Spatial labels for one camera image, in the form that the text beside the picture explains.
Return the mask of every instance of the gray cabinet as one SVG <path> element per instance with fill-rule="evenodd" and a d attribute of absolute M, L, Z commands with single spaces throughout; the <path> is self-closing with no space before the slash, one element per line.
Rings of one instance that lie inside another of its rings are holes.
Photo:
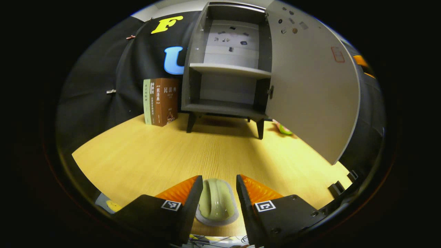
<path fill-rule="evenodd" d="M 263 121 L 271 79 L 271 33 L 262 8 L 208 3 L 189 43 L 181 109 L 190 111 L 187 132 L 205 113 Z"/>
<path fill-rule="evenodd" d="M 340 39 L 282 1 L 266 9 L 208 3 L 187 52 L 182 110 L 256 121 L 271 117 L 335 164 L 360 108 L 359 75 Z"/>

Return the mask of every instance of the green object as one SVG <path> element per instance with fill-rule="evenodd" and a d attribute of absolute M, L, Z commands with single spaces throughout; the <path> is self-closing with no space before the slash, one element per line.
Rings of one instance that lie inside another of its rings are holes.
<path fill-rule="evenodd" d="M 142 85 L 142 91 L 144 92 L 142 100 L 144 101 L 144 119 L 146 124 L 152 124 L 152 117 L 150 114 L 150 79 L 145 79 Z"/>
<path fill-rule="evenodd" d="M 283 133 L 283 134 L 287 134 L 287 135 L 291 135 L 291 134 L 292 134 L 292 132 L 289 131 L 289 130 L 287 130 L 287 129 L 285 129 L 285 127 L 282 126 L 282 124 L 279 125 L 279 130 L 280 130 L 280 132 Z"/>
<path fill-rule="evenodd" d="M 211 221 L 224 221 L 235 213 L 231 186 L 224 180 L 211 178 L 203 182 L 199 211 Z"/>

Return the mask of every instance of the yellow letter f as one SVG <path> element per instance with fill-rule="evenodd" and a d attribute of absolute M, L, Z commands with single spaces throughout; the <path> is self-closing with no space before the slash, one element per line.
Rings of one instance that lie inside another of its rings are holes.
<path fill-rule="evenodd" d="M 183 18 L 184 17 L 180 15 L 180 16 L 176 16 L 176 17 L 163 19 L 163 20 L 159 21 L 159 25 L 156 27 L 155 30 L 153 30 L 151 32 L 151 34 L 164 32 L 168 29 L 167 26 L 173 26 L 176 23 L 176 20 L 179 21 L 179 20 L 182 20 Z"/>

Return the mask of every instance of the blue letter u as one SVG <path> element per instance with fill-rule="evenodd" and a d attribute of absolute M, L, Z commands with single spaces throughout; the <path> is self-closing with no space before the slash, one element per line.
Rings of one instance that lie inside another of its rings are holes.
<path fill-rule="evenodd" d="M 172 46 L 164 50 L 165 52 L 164 69 L 166 72 L 174 75 L 184 74 L 184 66 L 179 66 L 177 64 L 178 54 L 182 49 L 183 48 L 181 46 Z"/>

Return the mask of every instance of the book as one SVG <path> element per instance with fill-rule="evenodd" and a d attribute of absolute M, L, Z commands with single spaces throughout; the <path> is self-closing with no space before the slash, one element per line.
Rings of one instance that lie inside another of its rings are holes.
<path fill-rule="evenodd" d="M 178 117 L 178 79 L 145 79 L 144 119 L 148 125 L 165 126 Z"/>

